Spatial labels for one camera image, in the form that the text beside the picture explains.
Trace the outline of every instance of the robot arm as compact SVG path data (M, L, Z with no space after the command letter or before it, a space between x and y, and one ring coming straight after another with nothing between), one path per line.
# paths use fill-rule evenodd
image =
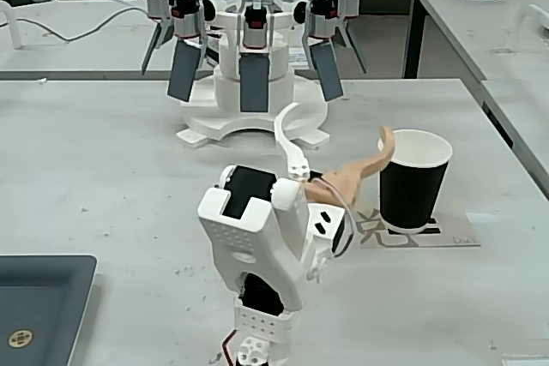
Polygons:
M305 281L318 279L341 238L344 211L308 203L303 186L230 166L198 208L214 263L234 291L235 330L244 340L237 364L284 363Z
M299 104L293 103L282 110L274 120L274 138L276 146L286 158L288 176L292 180L304 184L305 194L309 201L343 207L344 205L341 204L330 187L311 181L311 168L303 151L286 137L284 130L287 125L298 119L300 115ZM323 181L333 186L341 194L347 205L352 206L356 202L362 181L385 169L393 157L395 137L392 130L381 128L379 133L383 142L381 152L370 158L349 163L338 171L317 173L318 176L322 176Z

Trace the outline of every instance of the white plastic hook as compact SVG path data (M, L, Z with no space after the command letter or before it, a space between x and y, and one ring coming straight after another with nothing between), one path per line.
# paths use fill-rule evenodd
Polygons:
M302 113L303 107L299 103L291 103L282 109L274 119L274 139L276 146L282 150L286 157L288 177L298 182L307 182L311 176L309 161L303 155L303 151L284 133L284 128Z
M11 43L14 49L19 49L22 46L21 35L19 33L19 25L15 18L14 10L8 2L0 0L0 12L3 12L8 21L9 34L11 35Z

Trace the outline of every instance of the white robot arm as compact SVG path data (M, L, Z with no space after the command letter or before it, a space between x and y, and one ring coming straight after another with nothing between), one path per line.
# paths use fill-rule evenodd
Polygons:
M303 185L230 166L198 208L214 263L235 297L241 366L280 365L291 351L305 281L319 279L343 231L340 207L308 203Z
M299 103L291 103L286 106L274 119L274 140L276 146L286 159L288 177L298 182L307 182L311 178L309 161L303 155L303 151L284 132L287 125L298 120L303 115L303 106Z

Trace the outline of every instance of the cable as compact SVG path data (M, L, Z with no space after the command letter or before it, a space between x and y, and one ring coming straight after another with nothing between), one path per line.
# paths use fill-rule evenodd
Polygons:
M335 198L341 203L343 208L345 208L345 212L346 212L346 216L347 216L346 224L351 226L351 234L347 238L347 241L346 241L345 245L343 246L343 249L341 250L341 252L337 253L337 254L334 254L334 258L342 257L347 252L347 250L349 249L349 246L351 246L351 242L353 241L353 238L354 238L354 232L357 230L357 222L356 222L356 220L353 216L353 210L348 205L348 203L345 201L345 199L341 195L340 191L332 183L328 182L327 180L325 180L321 177L314 178L312 180L312 182L313 183L320 183L320 184L324 185L330 192L332 192L332 195L334 195Z
M41 29L44 29L46 32L48 32L49 34L55 36L56 38L62 40L63 42L66 42L66 43L72 43L72 42L76 42L77 40L80 40L80 39L84 39L86 38L87 36L90 36L94 33L97 33L99 30L101 30L103 27L105 27L106 25L108 25L111 21L113 21L114 19L116 19L117 17L119 17L120 15L126 13L126 12L130 12L130 11L139 11L139 12L144 12L142 9L139 9L139 8L128 8L128 9L122 9L122 10L119 10L117 13L107 17L104 21L102 21L97 27L95 27L94 29L90 30L89 32L85 32L83 34L79 34L78 36L75 36L74 38L65 38L62 34L60 33L57 33L56 31L54 31L53 29L49 28L48 26L40 23L39 21L31 21L30 19L26 19L24 17L20 17L18 19L16 19L17 21L24 21L25 23L29 23L31 25L35 25L35 26L38 26L40 27ZM0 24L0 28L2 27L6 27L8 26L8 23L3 23L3 24Z
M237 334L237 329L233 329L232 332L229 333L229 335L225 338L225 340L223 340L223 343L221 344L223 354L225 355L226 362L229 366L234 366L234 362L231 359L231 354L229 353L227 346L231 342L232 338L234 338L235 334Z

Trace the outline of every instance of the black cable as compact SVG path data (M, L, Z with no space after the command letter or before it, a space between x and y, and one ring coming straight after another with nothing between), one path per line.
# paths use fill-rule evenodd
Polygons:
M140 8L127 8L127 9L122 9L122 10L119 10L118 12L116 12L115 14L109 16L108 18L106 18L104 21L102 21L97 27L95 27L94 29L90 30L89 32L85 32L83 34L79 34L78 36L75 36L74 38L65 38L62 34L60 33L57 33L56 31L54 31L53 29L49 28L48 26L40 23L39 21L32 21L30 19L27 19L25 17L20 17L18 19L16 19L17 21L24 21L25 23L30 23L31 25L35 25L35 26L38 26L40 27L41 29L44 29L45 31L47 31L49 34L52 34L53 36L55 36L56 38L62 40L63 42L66 42L66 43L72 43L72 42L76 42L77 40L80 40L80 39L84 39L86 38L87 36L90 36L94 33L97 33L99 30L101 30L103 27L105 27L106 25L108 25L111 21L113 21L114 19L116 19L117 17L119 17L120 15L126 13L126 12L130 12L132 10L138 10L144 14L146 14L147 12L145 12L143 9L140 9ZM6 27L8 26L8 23L3 23L3 24L0 24L0 28L2 27Z

